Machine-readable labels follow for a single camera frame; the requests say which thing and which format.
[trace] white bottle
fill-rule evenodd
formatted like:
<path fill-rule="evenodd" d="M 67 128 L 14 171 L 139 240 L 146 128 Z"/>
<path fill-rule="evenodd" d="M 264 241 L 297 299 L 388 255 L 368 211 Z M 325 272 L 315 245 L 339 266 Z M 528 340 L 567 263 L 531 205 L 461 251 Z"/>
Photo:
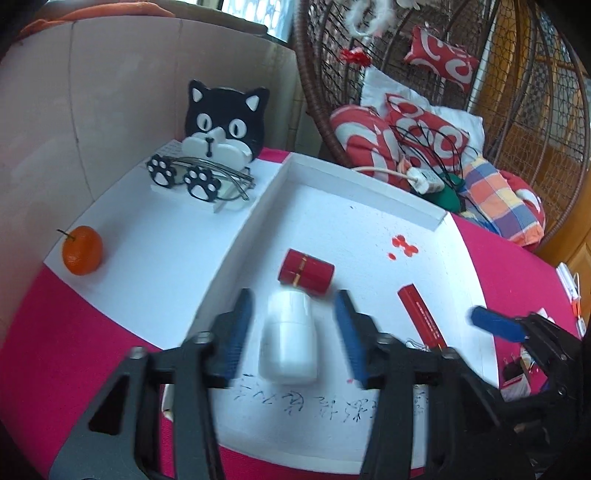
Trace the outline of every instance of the white bottle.
<path fill-rule="evenodd" d="M 269 298 L 259 375 L 285 385 L 311 383 L 318 376 L 318 344 L 310 297 L 300 290 L 282 288 Z"/>

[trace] white tray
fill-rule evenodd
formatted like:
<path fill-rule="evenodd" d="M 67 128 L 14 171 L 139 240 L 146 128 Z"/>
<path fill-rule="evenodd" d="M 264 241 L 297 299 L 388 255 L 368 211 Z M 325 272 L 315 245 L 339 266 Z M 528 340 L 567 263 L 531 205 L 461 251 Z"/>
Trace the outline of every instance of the white tray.
<path fill-rule="evenodd" d="M 399 234 L 419 248 L 417 255 L 408 258 L 392 246 L 392 237 Z M 336 266 L 330 294 L 313 301 L 319 380 L 294 388 L 258 377 L 267 298 L 279 287 L 278 270 L 289 248 Z M 293 468 L 358 473 L 376 392 L 362 391 L 350 379 L 333 294 L 349 290 L 357 309 L 371 315 L 381 331 L 420 342 L 397 296 L 409 283 L 417 286 L 447 344 L 479 375 L 498 384 L 492 337 L 466 321 L 466 312 L 485 302 L 452 217 L 372 178 L 291 155 L 242 228 L 189 330 L 189 336 L 195 334 L 230 309 L 240 288 L 254 292 L 255 313 L 240 377 L 230 390 L 212 394 L 220 443 Z M 413 468 L 425 461 L 427 401 L 424 389 L 416 387 Z M 165 404 L 170 404 L 170 395 Z"/>

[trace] gold stripe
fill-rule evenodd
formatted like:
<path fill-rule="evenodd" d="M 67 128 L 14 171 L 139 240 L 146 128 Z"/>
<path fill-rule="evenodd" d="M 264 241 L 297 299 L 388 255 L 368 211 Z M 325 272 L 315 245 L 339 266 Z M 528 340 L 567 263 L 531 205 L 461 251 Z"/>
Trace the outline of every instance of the gold stripe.
<path fill-rule="evenodd" d="M 306 262 L 307 261 L 308 261 L 308 257 L 304 255 L 301 258 L 300 268 L 298 268 L 297 274 L 295 274 L 295 278 L 294 278 L 294 281 L 292 283 L 292 285 L 294 287 L 297 287 L 297 284 L 300 282 L 301 273 L 304 271 L 304 267 L 306 266 Z"/>

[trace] cat ear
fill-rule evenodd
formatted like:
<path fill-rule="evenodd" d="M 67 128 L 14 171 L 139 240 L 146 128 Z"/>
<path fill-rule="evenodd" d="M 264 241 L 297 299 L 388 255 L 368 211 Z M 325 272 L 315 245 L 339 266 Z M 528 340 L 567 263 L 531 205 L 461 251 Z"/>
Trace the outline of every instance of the cat ear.
<path fill-rule="evenodd" d="M 203 98 L 203 94 L 207 92 L 209 88 L 207 88 L 204 84 L 202 84 L 198 80 L 191 80 L 189 83 L 189 101 L 193 101 L 197 103 L 199 100 Z"/>
<path fill-rule="evenodd" d="M 260 87 L 244 94 L 246 97 L 246 104 L 253 112 L 264 113 L 269 101 L 269 90 Z"/>

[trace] cat eye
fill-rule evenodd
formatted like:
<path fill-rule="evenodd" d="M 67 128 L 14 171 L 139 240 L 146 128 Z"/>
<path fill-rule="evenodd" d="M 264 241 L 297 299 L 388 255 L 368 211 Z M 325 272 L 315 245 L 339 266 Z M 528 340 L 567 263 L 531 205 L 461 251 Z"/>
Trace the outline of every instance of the cat eye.
<path fill-rule="evenodd" d="M 212 129 L 212 119 L 206 113 L 197 115 L 197 126 L 204 132 L 209 132 Z"/>
<path fill-rule="evenodd" d="M 228 130 L 234 138 L 242 138 L 246 135 L 246 124 L 239 118 L 235 118 L 230 122 Z"/>

